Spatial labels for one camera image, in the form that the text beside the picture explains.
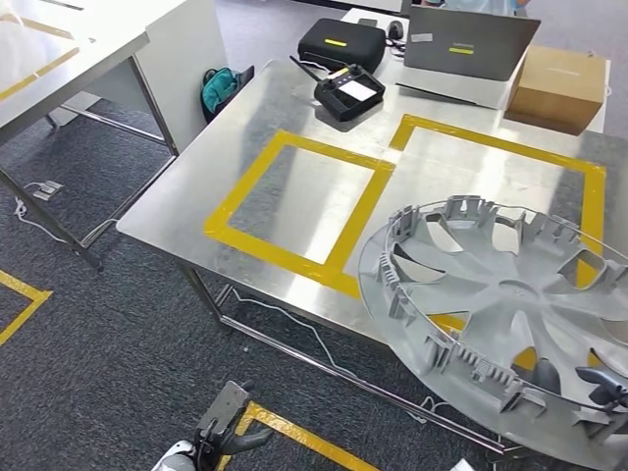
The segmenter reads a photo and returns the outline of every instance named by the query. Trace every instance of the white panel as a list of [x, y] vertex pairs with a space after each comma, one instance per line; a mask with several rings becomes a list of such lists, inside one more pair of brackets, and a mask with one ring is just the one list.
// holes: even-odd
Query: white panel
[[207, 69], [226, 65], [214, 0], [187, 0], [147, 25], [150, 42], [137, 53], [179, 152], [205, 125], [200, 102]]

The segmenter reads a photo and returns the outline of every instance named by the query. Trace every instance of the black carrying case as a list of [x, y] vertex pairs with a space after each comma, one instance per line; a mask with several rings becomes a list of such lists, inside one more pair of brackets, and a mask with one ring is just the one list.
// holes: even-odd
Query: black carrying case
[[306, 32], [297, 52], [301, 61], [316, 62], [331, 71], [341, 69], [344, 63], [358, 64], [372, 74], [385, 49], [383, 29], [323, 18]]

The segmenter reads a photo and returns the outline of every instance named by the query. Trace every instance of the metal table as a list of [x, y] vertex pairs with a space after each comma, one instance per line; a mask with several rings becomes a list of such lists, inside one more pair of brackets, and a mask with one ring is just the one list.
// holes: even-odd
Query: metal table
[[[35, 36], [34, 40], [39, 47], [35, 49], [33, 55], [41, 53], [45, 56], [39, 63], [44, 67], [11, 84], [7, 90], [0, 90], [2, 92], [0, 93], [0, 145], [62, 106], [63, 103], [83, 90], [91, 81], [128, 60], [144, 98], [152, 111], [164, 137], [136, 130], [94, 113], [67, 107], [66, 109], [121, 131], [167, 145], [171, 149], [173, 157], [153, 177], [130, 195], [120, 207], [109, 215], [107, 221], [119, 218], [177, 155], [177, 149], [173, 145], [168, 128], [151, 95], [141, 69], [134, 60], [134, 54], [148, 43], [148, 37], [143, 27], [139, 27], [132, 18], [124, 18], [124, 16], [115, 16], [112, 19], [100, 18], [100, 22], [94, 18], [88, 21], [87, 14], [83, 15], [80, 9], [41, 0], [25, 0], [19, 2], [16, 8], [14, 14], [8, 13], [0, 16], [0, 26], [7, 29], [4, 32], [11, 34], [11, 28], [20, 27], [19, 23], [23, 22], [24, 29]], [[8, 51], [8, 54], [11, 52], [20, 53], [18, 49], [16, 49]], [[23, 52], [20, 59], [26, 60], [23, 58], [27, 59], [27, 55], [26, 52]], [[11, 72], [11, 70], [3, 68], [0, 74], [5, 75]], [[16, 196], [23, 201], [29, 211], [34, 213], [51, 233], [66, 241], [72, 250], [83, 256], [91, 265], [100, 266], [100, 261], [88, 249], [104, 232], [107, 224], [100, 225], [82, 240], [79, 240], [38, 204], [30, 193], [2, 167], [0, 167], [0, 182], [6, 184]]]
[[[383, 106], [357, 123], [337, 125], [312, 100], [313, 88], [294, 65], [269, 63], [117, 229], [174, 257], [223, 324], [486, 448], [508, 451], [224, 316], [220, 305], [236, 287], [382, 342], [355, 276], [364, 243], [395, 210], [475, 193], [577, 222], [581, 214], [583, 231], [602, 238], [605, 184], [612, 186], [606, 184], [607, 194], [614, 194], [617, 181], [620, 187], [619, 179], [628, 173], [620, 167], [628, 142], [503, 121], [494, 110], [418, 98], [394, 85], [387, 86]], [[613, 166], [613, 177], [586, 161]], [[614, 201], [606, 206], [608, 213], [614, 208]], [[626, 220], [620, 212], [608, 214], [607, 227], [624, 234]], [[211, 296], [199, 270], [227, 286]]]

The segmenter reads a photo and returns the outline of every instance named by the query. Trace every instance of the brown box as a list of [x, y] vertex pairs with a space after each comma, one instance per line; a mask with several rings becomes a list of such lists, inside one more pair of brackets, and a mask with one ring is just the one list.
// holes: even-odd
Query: brown box
[[605, 102], [605, 77], [603, 57], [531, 46], [504, 118], [580, 134]]

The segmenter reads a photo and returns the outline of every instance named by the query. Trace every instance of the laptop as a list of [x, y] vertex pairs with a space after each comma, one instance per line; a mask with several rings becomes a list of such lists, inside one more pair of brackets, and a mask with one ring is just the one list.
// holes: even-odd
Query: laptop
[[540, 20], [433, 7], [411, 7], [404, 65], [506, 81]]

